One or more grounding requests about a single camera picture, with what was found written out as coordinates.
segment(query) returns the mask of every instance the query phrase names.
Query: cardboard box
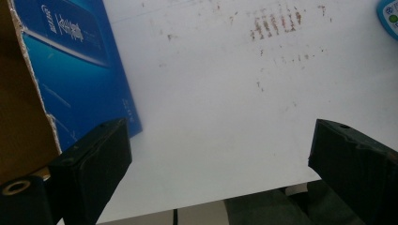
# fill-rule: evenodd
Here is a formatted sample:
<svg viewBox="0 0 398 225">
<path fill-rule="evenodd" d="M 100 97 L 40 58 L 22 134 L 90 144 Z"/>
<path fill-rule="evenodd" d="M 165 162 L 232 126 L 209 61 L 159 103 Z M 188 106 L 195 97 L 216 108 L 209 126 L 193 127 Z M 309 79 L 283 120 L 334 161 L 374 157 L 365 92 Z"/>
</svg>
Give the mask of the cardboard box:
<svg viewBox="0 0 398 225">
<path fill-rule="evenodd" d="M 128 117 L 130 135 L 141 131 L 101 1 L 1 4 L 0 183 L 42 168 L 104 121 Z"/>
</svg>

